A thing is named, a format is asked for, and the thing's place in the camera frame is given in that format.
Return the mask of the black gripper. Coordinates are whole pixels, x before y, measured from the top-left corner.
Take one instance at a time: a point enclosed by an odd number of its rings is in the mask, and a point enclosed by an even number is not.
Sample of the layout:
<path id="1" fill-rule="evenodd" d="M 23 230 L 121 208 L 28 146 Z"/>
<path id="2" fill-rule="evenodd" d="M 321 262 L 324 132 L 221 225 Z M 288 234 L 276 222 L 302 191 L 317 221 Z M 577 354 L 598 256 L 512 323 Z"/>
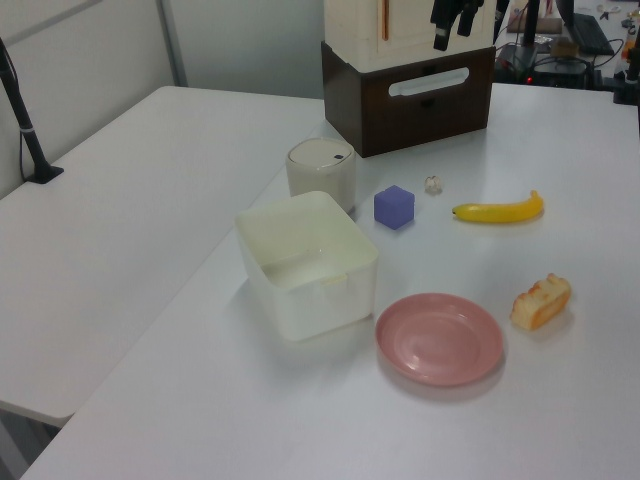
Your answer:
<path id="1" fill-rule="evenodd" d="M 449 14 L 460 14 L 457 34 L 469 37 L 475 15 L 484 5 L 483 0 L 435 0 L 432 23 L 435 25 L 434 48 L 446 51 L 449 44 L 452 22 Z"/>

